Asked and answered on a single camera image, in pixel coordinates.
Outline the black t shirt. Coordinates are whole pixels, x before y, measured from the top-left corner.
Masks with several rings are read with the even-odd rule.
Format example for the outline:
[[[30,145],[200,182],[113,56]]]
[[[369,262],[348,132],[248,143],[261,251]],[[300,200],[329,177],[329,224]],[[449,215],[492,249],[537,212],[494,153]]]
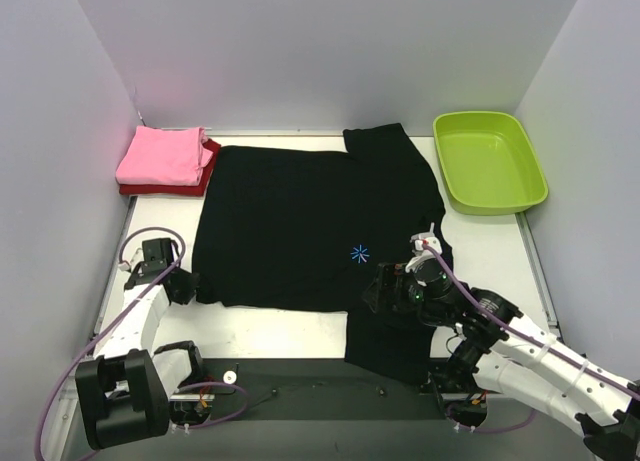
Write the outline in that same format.
[[[410,259],[439,231],[434,172],[400,124],[345,130],[344,150],[226,146],[215,162],[191,267],[202,304],[345,312],[345,359],[409,384],[427,381],[434,331],[415,313],[363,301],[377,266]]]

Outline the green plastic tray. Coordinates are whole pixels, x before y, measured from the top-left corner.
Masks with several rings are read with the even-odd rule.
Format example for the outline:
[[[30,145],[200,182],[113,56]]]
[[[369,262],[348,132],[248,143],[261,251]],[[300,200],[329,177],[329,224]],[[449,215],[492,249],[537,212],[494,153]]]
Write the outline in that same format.
[[[518,119],[502,112],[438,116],[433,134],[452,207],[466,215],[516,214],[544,202],[549,188]]]

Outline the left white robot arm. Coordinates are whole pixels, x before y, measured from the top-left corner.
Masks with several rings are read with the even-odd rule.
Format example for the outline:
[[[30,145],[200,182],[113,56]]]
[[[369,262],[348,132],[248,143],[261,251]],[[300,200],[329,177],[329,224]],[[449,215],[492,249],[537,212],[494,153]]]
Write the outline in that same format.
[[[88,444],[93,450],[166,434],[170,397],[204,383],[205,368],[192,341],[154,348],[162,317],[195,296],[198,276],[175,264],[177,242],[142,243],[142,260],[124,287],[122,321],[93,358],[80,363],[75,382]]]

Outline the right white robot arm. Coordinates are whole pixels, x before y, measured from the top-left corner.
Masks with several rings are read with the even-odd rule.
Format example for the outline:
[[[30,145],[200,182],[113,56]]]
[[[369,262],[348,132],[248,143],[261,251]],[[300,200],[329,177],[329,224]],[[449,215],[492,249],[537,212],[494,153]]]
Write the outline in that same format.
[[[639,385],[576,353],[495,292],[459,281],[427,250],[378,266],[364,301],[376,314],[414,314],[461,341],[446,378],[467,380],[546,413],[601,460],[639,457]]]

